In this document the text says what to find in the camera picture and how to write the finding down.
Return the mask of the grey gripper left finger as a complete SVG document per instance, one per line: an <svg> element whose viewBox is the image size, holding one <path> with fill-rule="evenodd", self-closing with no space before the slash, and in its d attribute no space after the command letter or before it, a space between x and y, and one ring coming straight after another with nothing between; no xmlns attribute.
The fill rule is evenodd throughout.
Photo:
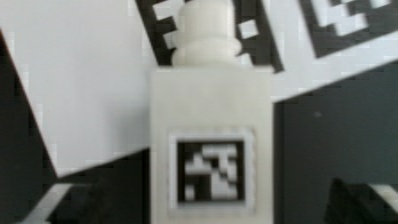
<svg viewBox="0 0 398 224"><path fill-rule="evenodd" d="M67 194L70 187L72 187L70 183L56 183L49 187L44 196L35 204L35 207L26 217L22 218L19 224L51 224L47 221L47 217L51 215L51 212L62 201L62 198Z"/></svg>

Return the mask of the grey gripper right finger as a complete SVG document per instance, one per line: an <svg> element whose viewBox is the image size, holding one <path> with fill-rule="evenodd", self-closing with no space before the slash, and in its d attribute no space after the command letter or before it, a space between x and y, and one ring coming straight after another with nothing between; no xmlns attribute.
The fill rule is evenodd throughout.
<svg viewBox="0 0 398 224"><path fill-rule="evenodd" d="M398 220L398 189L387 184L369 184L371 215L376 220Z"/></svg>

